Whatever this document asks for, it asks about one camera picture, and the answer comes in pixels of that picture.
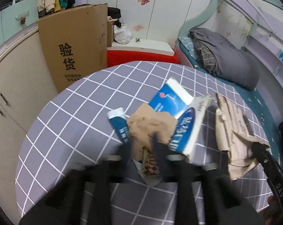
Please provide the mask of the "person's hand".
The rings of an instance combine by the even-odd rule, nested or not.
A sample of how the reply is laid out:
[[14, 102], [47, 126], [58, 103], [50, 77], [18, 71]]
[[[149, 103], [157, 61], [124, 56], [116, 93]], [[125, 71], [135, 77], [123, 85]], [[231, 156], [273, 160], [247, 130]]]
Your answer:
[[271, 224], [273, 217], [278, 216], [282, 212], [282, 209], [280, 209], [277, 198], [274, 196], [269, 196], [267, 203], [268, 206], [261, 210], [259, 214], [263, 217], [265, 224]]

